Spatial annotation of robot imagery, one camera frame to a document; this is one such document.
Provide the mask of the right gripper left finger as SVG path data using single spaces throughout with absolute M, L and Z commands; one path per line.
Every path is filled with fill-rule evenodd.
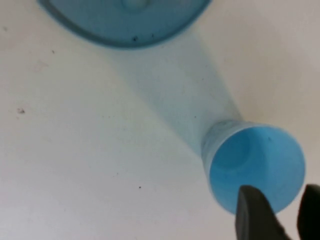
M 265 195 L 250 185 L 243 185 L 238 191 L 235 233 L 238 240 L 288 238 Z

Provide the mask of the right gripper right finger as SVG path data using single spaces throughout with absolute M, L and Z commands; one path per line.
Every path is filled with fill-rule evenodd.
M 307 184 L 298 212 L 298 234 L 301 240 L 320 239 L 320 186 Z

